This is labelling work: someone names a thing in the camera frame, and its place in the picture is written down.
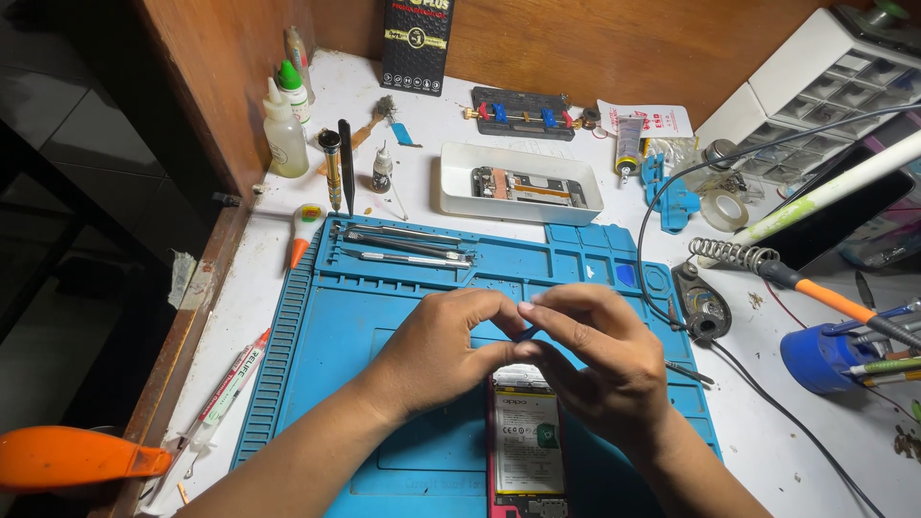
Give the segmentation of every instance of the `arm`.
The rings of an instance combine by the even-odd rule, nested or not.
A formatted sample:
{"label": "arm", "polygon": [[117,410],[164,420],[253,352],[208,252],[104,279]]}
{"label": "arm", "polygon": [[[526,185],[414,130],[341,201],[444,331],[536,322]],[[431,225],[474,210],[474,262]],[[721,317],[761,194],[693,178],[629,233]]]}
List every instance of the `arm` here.
{"label": "arm", "polygon": [[630,304],[600,285],[557,286],[519,313],[588,366],[546,342],[516,354],[536,365],[563,406],[624,452],[668,516],[769,518],[669,403],[662,344]]}
{"label": "arm", "polygon": [[426,296],[367,368],[177,516],[323,516],[361,463],[403,423],[513,361],[512,342],[470,348],[471,329],[485,320],[507,336],[525,329],[515,303],[498,291]]}

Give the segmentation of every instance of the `wooden wall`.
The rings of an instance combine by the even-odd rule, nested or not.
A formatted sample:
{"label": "wooden wall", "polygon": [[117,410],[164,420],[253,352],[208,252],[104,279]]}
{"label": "wooden wall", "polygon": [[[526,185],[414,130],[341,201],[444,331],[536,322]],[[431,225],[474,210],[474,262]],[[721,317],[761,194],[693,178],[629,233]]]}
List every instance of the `wooden wall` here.
{"label": "wooden wall", "polygon": [[[581,106],[596,99],[681,104],[696,128],[816,8],[831,3],[457,0],[446,73],[500,88],[563,92]],[[921,17],[918,0],[900,4]],[[379,59],[383,5],[313,0],[317,45]]]}
{"label": "wooden wall", "polygon": [[262,131],[266,78],[285,58],[283,30],[310,33],[307,0],[134,0],[217,176],[252,197],[271,161]]}

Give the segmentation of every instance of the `black box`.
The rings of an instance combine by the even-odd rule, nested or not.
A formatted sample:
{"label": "black box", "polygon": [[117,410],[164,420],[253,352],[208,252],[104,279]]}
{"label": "black box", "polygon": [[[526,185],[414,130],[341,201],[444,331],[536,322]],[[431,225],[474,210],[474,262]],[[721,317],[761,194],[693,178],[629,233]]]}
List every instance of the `black box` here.
{"label": "black box", "polygon": [[454,1],[387,1],[382,87],[441,97]]}

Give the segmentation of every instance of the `white plastic tray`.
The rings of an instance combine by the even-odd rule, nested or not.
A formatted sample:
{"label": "white plastic tray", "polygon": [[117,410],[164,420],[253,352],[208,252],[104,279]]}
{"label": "white plastic tray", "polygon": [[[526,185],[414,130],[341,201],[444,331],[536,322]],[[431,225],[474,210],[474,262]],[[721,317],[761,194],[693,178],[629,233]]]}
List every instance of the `white plastic tray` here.
{"label": "white plastic tray", "polygon": [[[575,180],[582,185],[582,194],[589,208],[474,196],[473,170],[483,166],[540,174],[563,180]],[[441,210],[449,214],[560,223],[581,227],[591,223],[591,220],[604,210],[604,202],[601,200],[601,192],[595,180],[595,171],[587,163],[578,160],[446,142],[441,147],[440,172],[439,201]]]}

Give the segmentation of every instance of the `hand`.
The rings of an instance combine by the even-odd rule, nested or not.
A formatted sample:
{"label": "hand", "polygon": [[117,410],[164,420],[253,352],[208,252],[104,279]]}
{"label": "hand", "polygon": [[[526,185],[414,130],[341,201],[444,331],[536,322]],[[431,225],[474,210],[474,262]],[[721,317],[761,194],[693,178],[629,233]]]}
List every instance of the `hand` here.
{"label": "hand", "polygon": [[499,291],[426,295],[356,383],[373,409],[396,422],[444,406],[515,362],[513,342],[470,347],[471,330],[486,320],[509,337],[526,328],[515,302]]}
{"label": "hand", "polygon": [[519,304],[525,320],[588,366],[577,371],[555,347],[523,342],[516,354],[537,366],[560,402],[596,435],[639,446],[671,406],[662,344],[616,291],[597,284],[550,288]]}

